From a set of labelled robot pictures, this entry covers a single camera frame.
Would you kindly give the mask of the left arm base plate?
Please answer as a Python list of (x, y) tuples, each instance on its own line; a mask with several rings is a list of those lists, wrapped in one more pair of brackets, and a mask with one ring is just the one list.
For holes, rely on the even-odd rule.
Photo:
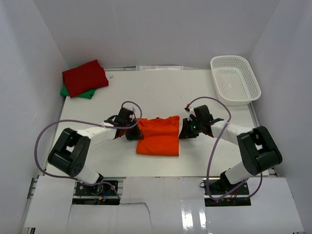
[(77, 183), (74, 189), (73, 205), (119, 205), (120, 201), (114, 189), (118, 191), (117, 180), (107, 180), (108, 184), (86, 186)]

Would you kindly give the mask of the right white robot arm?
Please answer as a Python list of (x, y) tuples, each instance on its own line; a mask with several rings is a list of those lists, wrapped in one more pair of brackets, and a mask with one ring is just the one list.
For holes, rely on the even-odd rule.
[(194, 112), (182, 120), (178, 138), (191, 139), (200, 134), (235, 144), (241, 156), (241, 162), (222, 172), (219, 180), (205, 183), (207, 192), (230, 195), (242, 181), (282, 163), (282, 154), (266, 127), (246, 128), (227, 123), (222, 118), (214, 118), (206, 105), (194, 108)]

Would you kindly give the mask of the orange t shirt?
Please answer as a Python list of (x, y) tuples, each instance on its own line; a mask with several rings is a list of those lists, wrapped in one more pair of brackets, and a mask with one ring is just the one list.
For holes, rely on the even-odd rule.
[(136, 153), (147, 156), (179, 156), (180, 116), (143, 118), (138, 123), (143, 135), (137, 143)]

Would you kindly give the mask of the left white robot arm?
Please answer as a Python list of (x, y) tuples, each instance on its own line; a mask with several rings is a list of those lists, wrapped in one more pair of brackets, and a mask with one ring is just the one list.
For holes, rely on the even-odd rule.
[(85, 166), (88, 151), (95, 145), (123, 135), (128, 140), (143, 139), (134, 109), (121, 107), (116, 116), (109, 117), (100, 126), (78, 131), (64, 129), (48, 156), (48, 163), (69, 177), (86, 183), (86, 189), (97, 195), (103, 189), (102, 175)]

